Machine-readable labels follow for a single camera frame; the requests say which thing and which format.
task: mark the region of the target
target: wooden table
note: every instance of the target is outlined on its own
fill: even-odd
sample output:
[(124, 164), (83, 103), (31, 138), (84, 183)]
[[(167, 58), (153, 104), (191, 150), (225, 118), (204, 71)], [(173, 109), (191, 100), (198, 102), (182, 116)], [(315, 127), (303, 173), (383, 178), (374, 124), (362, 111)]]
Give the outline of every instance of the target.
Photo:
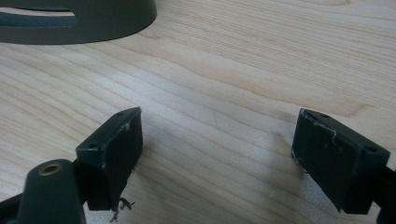
[[(301, 107), (391, 151), (393, 0), (157, 0), (138, 35), (0, 44), (0, 200), (112, 114), (141, 106), (144, 151), (119, 223), (375, 223), (338, 213), (290, 157)], [(87, 212), (107, 223), (111, 212)]]

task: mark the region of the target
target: white scuff mark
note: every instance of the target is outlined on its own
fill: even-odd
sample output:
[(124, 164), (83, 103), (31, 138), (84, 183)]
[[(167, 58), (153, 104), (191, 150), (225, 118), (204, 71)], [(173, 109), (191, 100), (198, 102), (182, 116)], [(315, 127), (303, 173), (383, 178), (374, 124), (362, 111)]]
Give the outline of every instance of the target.
[(121, 129), (125, 130), (126, 132), (128, 132), (130, 128), (131, 128), (131, 124), (129, 122), (122, 125), (122, 127), (121, 127)]

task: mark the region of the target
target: black plastic bracket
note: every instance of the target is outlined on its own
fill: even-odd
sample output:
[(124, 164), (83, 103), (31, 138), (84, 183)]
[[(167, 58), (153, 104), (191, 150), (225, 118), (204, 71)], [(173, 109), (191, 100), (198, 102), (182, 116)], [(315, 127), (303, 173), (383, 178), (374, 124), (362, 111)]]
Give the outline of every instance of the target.
[(376, 202), (377, 222), (396, 223), (389, 151), (325, 114), (301, 109), (291, 152), (339, 211), (367, 214)]
[(137, 107), (112, 116), (81, 143), (74, 162), (47, 161), (31, 170), (23, 194), (0, 203), (0, 224), (85, 223), (85, 202), (117, 214), (143, 148), (140, 113)]
[(137, 33), (156, 18), (154, 0), (0, 0), (0, 7), (70, 11), (71, 16), (0, 12), (0, 42), (66, 45), (105, 41)]

